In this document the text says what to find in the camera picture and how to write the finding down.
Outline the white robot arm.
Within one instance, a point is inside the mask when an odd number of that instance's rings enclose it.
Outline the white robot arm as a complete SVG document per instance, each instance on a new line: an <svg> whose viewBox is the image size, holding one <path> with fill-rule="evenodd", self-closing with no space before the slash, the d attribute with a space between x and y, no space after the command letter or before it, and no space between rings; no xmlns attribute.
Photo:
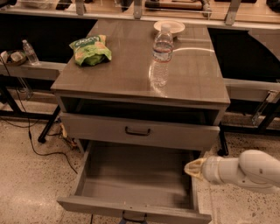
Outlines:
<svg viewBox="0 0 280 224"><path fill-rule="evenodd" d="M186 164L184 172L212 185L232 184L256 193L280 189L280 161L260 150L245 150L239 157L199 158Z"/></svg>

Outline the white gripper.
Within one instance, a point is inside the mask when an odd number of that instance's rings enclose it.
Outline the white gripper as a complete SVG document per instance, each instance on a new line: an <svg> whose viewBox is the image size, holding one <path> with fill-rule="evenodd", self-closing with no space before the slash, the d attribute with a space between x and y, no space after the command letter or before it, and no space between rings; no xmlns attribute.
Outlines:
<svg viewBox="0 0 280 224"><path fill-rule="evenodd" d="M240 180L238 166L237 158L199 158L185 165L185 173L199 180L204 177L213 185L237 184Z"/></svg>

